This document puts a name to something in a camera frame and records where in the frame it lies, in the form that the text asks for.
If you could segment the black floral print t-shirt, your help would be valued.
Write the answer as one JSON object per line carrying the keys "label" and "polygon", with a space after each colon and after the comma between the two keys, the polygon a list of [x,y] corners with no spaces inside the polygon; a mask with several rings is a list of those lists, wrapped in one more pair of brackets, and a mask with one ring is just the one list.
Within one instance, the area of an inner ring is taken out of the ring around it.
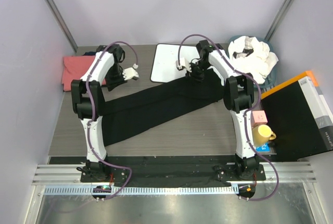
{"label": "black floral print t-shirt", "polygon": [[224,87],[213,69],[201,82],[182,77],[106,103],[102,118],[105,146],[119,143],[223,98]]}

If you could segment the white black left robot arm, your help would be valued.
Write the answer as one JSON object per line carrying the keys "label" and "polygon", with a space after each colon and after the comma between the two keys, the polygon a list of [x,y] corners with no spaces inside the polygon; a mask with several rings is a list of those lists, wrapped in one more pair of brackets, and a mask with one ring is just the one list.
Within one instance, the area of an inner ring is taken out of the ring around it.
{"label": "white black left robot arm", "polygon": [[83,126],[87,144],[85,166],[78,168],[83,182],[104,182],[111,175],[102,132],[103,115],[107,110],[101,84],[105,81],[111,91],[126,83],[120,66],[124,59],[125,51],[119,44],[101,45],[88,71],[79,80],[71,82],[73,111]]}

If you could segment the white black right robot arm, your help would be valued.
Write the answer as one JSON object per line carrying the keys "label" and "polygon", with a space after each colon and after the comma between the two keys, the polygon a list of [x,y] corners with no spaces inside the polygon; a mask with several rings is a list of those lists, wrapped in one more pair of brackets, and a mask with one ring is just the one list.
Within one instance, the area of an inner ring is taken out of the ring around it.
{"label": "white black right robot arm", "polygon": [[196,44],[199,59],[195,63],[181,61],[181,67],[187,76],[196,81],[204,79],[204,72],[215,68],[224,80],[223,102],[229,110],[236,134],[236,175],[240,179],[250,180],[259,169],[259,158],[255,152],[251,113],[254,103],[253,77],[250,73],[241,73],[231,66],[230,60],[219,46],[207,40]]}

